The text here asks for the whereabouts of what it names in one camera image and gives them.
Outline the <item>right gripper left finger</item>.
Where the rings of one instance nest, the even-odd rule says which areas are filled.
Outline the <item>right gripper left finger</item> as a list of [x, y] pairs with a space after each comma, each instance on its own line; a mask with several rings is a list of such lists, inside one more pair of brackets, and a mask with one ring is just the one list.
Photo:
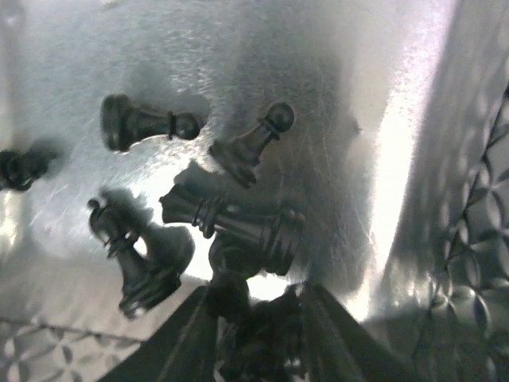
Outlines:
[[208, 313], [208, 288], [196, 288], [169, 319], [102, 381], [213, 381], [217, 318]]

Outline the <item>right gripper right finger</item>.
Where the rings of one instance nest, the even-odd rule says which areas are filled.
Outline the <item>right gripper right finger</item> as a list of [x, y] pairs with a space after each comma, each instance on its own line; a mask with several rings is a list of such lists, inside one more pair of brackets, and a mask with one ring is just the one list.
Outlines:
[[422, 381], [381, 346], [321, 285], [300, 294], [305, 367], [311, 381]]

